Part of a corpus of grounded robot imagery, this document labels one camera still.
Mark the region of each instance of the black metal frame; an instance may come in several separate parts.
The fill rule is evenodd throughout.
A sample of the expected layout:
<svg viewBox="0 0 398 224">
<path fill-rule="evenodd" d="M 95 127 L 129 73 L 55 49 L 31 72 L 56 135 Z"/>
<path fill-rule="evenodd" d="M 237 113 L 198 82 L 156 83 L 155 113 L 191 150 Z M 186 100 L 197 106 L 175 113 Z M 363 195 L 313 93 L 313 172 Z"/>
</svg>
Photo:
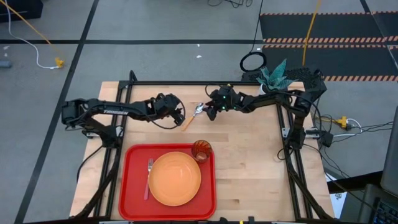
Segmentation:
<svg viewBox="0 0 398 224">
<path fill-rule="evenodd" d="M 236 81 L 231 81 L 231 82 L 225 82 L 225 81 L 137 81 L 137 78 L 134 74 L 134 72 L 130 71 L 130 79 L 127 81 L 119 81 L 118 85 L 118 92 L 116 94 L 116 101 L 120 102 L 121 101 L 121 96 L 123 94 L 123 90 L 127 88 L 127 94 L 126 94 L 126 99 L 125 102 L 128 103 L 130 102 L 131 99 L 131 93 L 132 93 L 132 86 L 133 85 L 227 85 L 227 84 L 232 84 L 232 85 L 237 85 L 237 86 L 258 86 L 258 83 L 253 83 L 253 82 L 236 82 Z M 280 126 L 280 131 L 282 133 L 282 128 L 285 127 L 285 121 L 284 121 L 284 116 L 282 114 L 282 107 L 280 105 L 277 105 L 277 114 L 278 114 L 278 119 L 279 119 L 279 126 Z M 126 127 L 126 116 L 123 116 L 122 121 L 121 121 L 121 127 L 124 130 Z M 292 113 L 288 113 L 288 120 L 289 120 L 289 126 L 293 125 L 293 116 Z M 113 115 L 112 117 L 112 122 L 111 124 L 113 126 L 116 126 L 118 122 L 118 116 Z M 112 153 L 111 148 L 106 149 L 105 157 L 104 157 L 104 164 L 101 172 L 101 179 L 99 182 L 99 185 L 102 185 L 104 183 L 105 177 L 107 176 L 109 165 L 110 165 L 110 158 L 111 158 L 111 153 Z M 122 150 L 122 145 L 114 149 L 116 152 L 115 159 L 120 160 L 120 154 Z M 295 153 L 295 161 L 298 169 L 298 176 L 301 180 L 301 182 L 304 184 L 306 187 L 306 181 L 305 181 L 305 173 L 303 169 L 303 164 L 302 164 L 302 158 L 300 151 L 294 151 Z M 284 146 L 284 154 L 287 169 L 289 167 L 292 167 L 292 161 L 291 157 L 289 156 L 289 149 Z M 47 222 L 38 222 L 38 223 L 98 223 L 98 222 L 103 222 L 103 221 L 110 221 L 111 219 L 111 213 L 112 213 L 112 207 L 113 207 L 113 200 L 114 200 L 114 192 L 116 188 L 116 181 L 117 181 L 117 173 L 118 170 L 116 171 L 115 175 L 112 177 L 112 181 L 109 183 L 110 188 L 109 188 L 109 197 L 107 201 L 107 206 L 106 206 L 106 212 L 105 216 L 100 216 L 101 213 L 101 203 L 102 203 L 102 197 L 98 199 L 98 202 L 96 204 L 96 207 L 94 209 L 94 214 L 93 217 L 75 217 L 71 218 L 68 220 L 54 220 L 54 221 L 47 221 Z M 303 201 L 305 204 L 305 213 L 306 213 L 306 218 L 302 218 L 300 215 L 300 207 L 299 207 L 299 200 L 297 198 L 297 189 L 296 189 L 296 183 L 294 181 L 294 178 L 291 175 L 288 175 L 289 178 L 289 187 L 290 187 L 290 194 L 292 196 L 292 206 L 294 210 L 294 217 L 296 222 L 305 222 L 305 223 L 334 223 L 336 220 L 317 220 L 313 219 L 312 215 L 312 208 L 308 200 L 304 197 Z M 151 223 L 151 224 L 170 224 L 171 222 L 134 222 L 134 223 Z M 181 223 L 181 224 L 196 224 L 198 223 L 197 221 L 191 221 L 191 222 L 172 222 L 172 223 Z M 226 224 L 225 221 L 220 220 L 216 222 L 208 222 L 208 223 L 213 223 L 213 224 Z M 237 221 L 227 221 L 228 224 L 237 224 L 239 222 Z M 255 224 L 265 224 L 265 223 L 271 223 L 271 222 L 254 222 Z"/>
</svg>

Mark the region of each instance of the metal bracket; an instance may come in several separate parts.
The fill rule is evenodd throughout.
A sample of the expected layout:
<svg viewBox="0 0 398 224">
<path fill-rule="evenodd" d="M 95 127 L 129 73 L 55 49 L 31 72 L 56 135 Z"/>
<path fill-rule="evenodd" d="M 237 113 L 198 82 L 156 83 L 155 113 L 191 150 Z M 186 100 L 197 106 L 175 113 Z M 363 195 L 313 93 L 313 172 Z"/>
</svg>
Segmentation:
<svg viewBox="0 0 398 224">
<path fill-rule="evenodd" d="M 290 128 L 282 128 L 282 136 L 284 139 L 287 138 L 289 131 L 290 131 Z M 309 129 L 305 129 L 304 131 L 305 131 L 305 138 L 312 138 L 312 139 L 319 138 L 318 128 L 309 128 Z"/>
<path fill-rule="evenodd" d="M 117 126 L 116 127 L 116 135 L 117 136 L 123 136 L 124 133 L 120 133 L 123 131 L 123 127 L 121 126 Z M 85 134 L 86 137 L 88 137 L 89 139 L 92 139 L 93 137 L 99 137 L 99 135 L 95 134 L 95 133 L 86 133 Z"/>
</svg>

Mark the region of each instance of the silver fork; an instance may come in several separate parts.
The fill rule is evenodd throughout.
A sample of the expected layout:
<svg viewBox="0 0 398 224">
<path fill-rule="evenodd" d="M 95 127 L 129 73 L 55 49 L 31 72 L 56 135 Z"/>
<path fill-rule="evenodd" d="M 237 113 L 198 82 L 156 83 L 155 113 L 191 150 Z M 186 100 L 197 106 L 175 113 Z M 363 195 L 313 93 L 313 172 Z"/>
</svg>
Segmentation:
<svg viewBox="0 0 398 224">
<path fill-rule="evenodd" d="M 148 160 L 148 177 L 147 177 L 147 185 L 145 186 L 145 193 L 144 193 L 144 200 L 148 200 L 149 197 L 149 185 L 148 185 L 148 180 L 149 180 L 149 173 L 150 170 L 152 169 L 152 166 L 154 165 L 154 159 L 150 158 Z"/>
</svg>

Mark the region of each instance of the orange glass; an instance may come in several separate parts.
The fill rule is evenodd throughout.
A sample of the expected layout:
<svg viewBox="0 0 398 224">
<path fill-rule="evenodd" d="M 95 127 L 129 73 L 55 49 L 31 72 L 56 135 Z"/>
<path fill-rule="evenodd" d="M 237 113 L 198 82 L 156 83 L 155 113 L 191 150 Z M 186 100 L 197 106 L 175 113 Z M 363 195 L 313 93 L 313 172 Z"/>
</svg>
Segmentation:
<svg viewBox="0 0 398 224">
<path fill-rule="evenodd" d="M 205 140 L 198 140 L 192 144 L 191 153 L 198 163 L 206 162 L 213 152 L 210 143 Z"/>
</svg>

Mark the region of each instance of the computer monitor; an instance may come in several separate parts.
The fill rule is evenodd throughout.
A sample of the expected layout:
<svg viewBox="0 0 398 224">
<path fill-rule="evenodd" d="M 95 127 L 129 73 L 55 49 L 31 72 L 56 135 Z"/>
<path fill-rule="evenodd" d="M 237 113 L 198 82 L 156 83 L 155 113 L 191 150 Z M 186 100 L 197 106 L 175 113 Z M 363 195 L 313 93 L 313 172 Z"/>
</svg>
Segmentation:
<svg viewBox="0 0 398 224">
<path fill-rule="evenodd" d="M 390 141 L 384 163 L 381 187 L 390 194 L 398 197 L 398 106 L 394 116 Z"/>
</svg>

